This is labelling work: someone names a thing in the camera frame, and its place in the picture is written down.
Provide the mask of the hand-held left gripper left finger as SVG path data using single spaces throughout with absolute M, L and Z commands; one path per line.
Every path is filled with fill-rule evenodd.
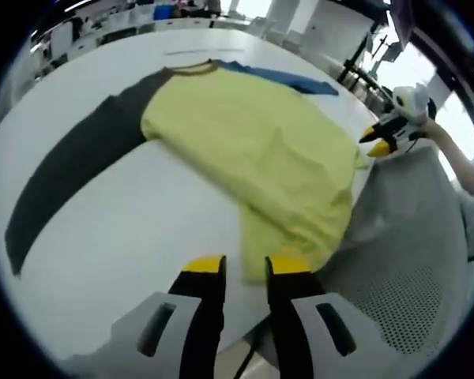
M 226 257 L 196 258 L 168 291 L 153 293 L 118 319 L 102 347 L 61 367 L 79 378 L 212 378 L 225 291 Z

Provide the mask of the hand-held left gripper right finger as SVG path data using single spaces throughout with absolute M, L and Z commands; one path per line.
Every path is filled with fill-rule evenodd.
M 265 259 L 269 322 L 282 378 L 397 378 L 404 357 L 378 325 L 325 292 L 302 258 Z

